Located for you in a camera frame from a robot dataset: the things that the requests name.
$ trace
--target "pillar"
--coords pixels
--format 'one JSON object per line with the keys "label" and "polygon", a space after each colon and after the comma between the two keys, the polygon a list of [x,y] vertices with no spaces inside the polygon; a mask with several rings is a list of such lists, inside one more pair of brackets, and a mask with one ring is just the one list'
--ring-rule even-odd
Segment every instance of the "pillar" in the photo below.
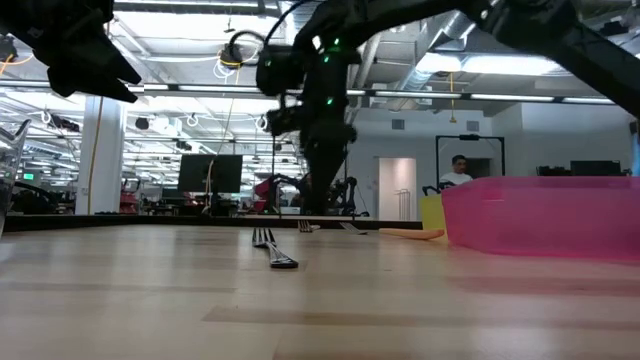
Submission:
{"label": "pillar", "polygon": [[[98,122],[100,128],[96,143]],[[108,98],[87,96],[82,128],[76,215],[119,211],[126,124],[127,113],[123,103]],[[93,176],[89,184],[92,162]]]}

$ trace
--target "table surface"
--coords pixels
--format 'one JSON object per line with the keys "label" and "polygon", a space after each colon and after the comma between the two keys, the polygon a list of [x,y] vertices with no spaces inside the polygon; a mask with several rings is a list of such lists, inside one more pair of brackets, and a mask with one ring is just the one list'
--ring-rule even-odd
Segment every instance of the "table surface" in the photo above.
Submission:
{"label": "table surface", "polygon": [[640,267],[381,236],[129,226],[5,234],[0,357],[637,360]]}

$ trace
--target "pink plastic bin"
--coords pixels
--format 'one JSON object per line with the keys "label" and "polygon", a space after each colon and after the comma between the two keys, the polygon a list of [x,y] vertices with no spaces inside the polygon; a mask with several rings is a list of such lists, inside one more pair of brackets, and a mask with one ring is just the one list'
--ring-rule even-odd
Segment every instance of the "pink plastic bin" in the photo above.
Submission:
{"label": "pink plastic bin", "polygon": [[483,178],[443,191],[442,203],[454,245],[640,260],[640,178]]}

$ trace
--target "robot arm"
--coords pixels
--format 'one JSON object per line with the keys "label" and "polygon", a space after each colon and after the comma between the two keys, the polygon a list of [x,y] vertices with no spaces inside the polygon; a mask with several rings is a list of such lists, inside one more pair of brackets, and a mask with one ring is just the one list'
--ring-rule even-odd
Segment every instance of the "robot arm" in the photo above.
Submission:
{"label": "robot arm", "polygon": [[139,83],[140,75],[105,33],[114,0],[5,0],[0,33],[22,40],[49,66],[51,88],[62,96],[76,91],[135,102],[121,82]]}
{"label": "robot arm", "polygon": [[[346,78],[357,64],[356,48],[372,35],[411,21],[459,10],[498,41],[544,55],[640,117],[640,60],[588,29],[570,0],[327,0],[318,5],[294,45],[266,45],[256,82],[268,96],[285,94],[304,80],[302,105],[267,114],[272,128],[299,129],[313,174],[316,214],[356,139],[344,123]],[[320,50],[313,39],[321,40]]]}

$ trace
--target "monitor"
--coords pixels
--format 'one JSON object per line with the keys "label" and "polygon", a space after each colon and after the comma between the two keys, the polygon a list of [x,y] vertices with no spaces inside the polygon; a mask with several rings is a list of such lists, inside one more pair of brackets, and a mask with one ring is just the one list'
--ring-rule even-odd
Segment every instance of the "monitor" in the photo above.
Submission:
{"label": "monitor", "polygon": [[176,188],[163,188],[162,189],[162,198],[163,199],[185,199],[184,192],[180,191]]}
{"label": "monitor", "polygon": [[573,176],[621,176],[620,161],[571,161]]}
{"label": "monitor", "polygon": [[217,192],[239,193],[242,183],[242,155],[182,155],[178,190],[205,192],[209,164],[212,161],[211,183]]}

